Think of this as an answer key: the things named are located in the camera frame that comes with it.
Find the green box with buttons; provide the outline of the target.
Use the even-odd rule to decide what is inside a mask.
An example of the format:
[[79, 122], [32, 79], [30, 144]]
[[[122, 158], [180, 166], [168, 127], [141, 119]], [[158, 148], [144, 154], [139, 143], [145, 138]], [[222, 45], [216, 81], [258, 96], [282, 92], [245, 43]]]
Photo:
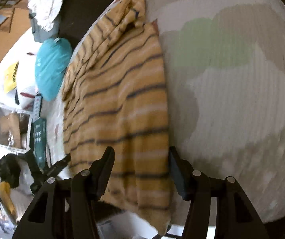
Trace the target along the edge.
[[33, 123], [33, 139], [36, 163], [40, 169], [47, 166], [46, 163], [46, 120], [38, 118]]

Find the white storage shelf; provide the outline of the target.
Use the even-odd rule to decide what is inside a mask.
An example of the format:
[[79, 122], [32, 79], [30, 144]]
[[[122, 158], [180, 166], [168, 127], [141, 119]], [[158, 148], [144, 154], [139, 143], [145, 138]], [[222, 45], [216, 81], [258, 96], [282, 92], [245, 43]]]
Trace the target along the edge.
[[0, 103], [0, 157], [31, 149], [32, 112]]

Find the yellow and white bag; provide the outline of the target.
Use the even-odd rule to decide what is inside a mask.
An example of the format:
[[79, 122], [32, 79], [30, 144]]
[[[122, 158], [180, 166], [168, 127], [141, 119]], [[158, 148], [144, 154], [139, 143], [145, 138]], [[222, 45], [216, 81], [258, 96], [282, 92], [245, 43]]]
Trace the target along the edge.
[[4, 91], [6, 93], [12, 91], [17, 87], [16, 84], [16, 74], [19, 66], [19, 62], [11, 64], [5, 71], [4, 78]]

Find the teal pillow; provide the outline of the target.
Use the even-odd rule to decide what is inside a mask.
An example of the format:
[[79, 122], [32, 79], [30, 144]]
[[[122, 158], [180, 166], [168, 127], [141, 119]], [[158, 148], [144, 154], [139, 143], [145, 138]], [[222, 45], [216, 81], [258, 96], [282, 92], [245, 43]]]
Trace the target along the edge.
[[40, 46], [35, 63], [35, 80], [46, 101], [56, 98], [72, 56], [72, 47], [65, 38], [49, 38]]

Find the yellow striped knit garment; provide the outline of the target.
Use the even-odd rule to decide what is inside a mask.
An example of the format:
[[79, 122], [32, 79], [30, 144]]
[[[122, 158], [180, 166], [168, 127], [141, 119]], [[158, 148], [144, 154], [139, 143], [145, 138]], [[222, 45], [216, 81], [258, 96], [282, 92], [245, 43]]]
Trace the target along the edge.
[[112, 147], [115, 162], [102, 200], [164, 234], [172, 196], [168, 101], [146, 0], [121, 0], [93, 25], [67, 68], [62, 100], [70, 172], [89, 168]]

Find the black chair base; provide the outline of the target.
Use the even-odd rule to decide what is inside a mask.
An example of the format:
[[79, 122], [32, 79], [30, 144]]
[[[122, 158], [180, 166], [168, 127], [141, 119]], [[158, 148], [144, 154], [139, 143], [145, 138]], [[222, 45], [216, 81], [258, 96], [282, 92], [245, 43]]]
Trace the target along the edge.
[[68, 165], [71, 160], [70, 154], [67, 154], [62, 160], [57, 161], [50, 168], [41, 171], [36, 163], [36, 158], [32, 150], [27, 151], [23, 159], [27, 162], [33, 177], [33, 183], [30, 186], [33, 195], [36, 195], [44, 182], [50, 177], [56, 177]]

